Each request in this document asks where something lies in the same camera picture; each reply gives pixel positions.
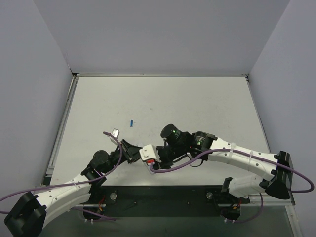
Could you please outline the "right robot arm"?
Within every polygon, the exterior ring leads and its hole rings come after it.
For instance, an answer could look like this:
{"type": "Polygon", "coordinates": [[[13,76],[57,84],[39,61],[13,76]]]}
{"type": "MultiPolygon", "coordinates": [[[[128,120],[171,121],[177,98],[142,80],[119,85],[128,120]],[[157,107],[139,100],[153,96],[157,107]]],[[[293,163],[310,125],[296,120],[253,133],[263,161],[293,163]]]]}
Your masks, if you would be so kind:
{"type": "Polygon", "coordinates": [[[189,133],[175,125],[167,125],[160,133],[164,146],[157,146],[158,155],[152,170],[170,172],[177,160],[185,157],[201,161],[221,162],[251,172],[242,178],[228,177],[222,192],[236,198],[266,193],[274,198],[291,198],[293,168],[290,154],[280,151],[268,154],[252,151],[202,131],[189,133]]]}

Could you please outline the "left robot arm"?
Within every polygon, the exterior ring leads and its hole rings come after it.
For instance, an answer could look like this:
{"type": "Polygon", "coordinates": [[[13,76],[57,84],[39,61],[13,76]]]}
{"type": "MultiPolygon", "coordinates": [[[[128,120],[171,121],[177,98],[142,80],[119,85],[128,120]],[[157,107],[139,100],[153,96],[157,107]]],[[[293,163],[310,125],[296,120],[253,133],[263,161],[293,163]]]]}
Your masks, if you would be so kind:
{"type": "Polygon", "coordinates": [[[4,219],[14,237],[37,237],[53,219],[84,202],[96,203],[101,198],[99,187],[106,174],[123,162],[140,159],[141,147],[121,140],[110,153],[96,151],[87,167],[69,182],[24,192],[4,219]]]}

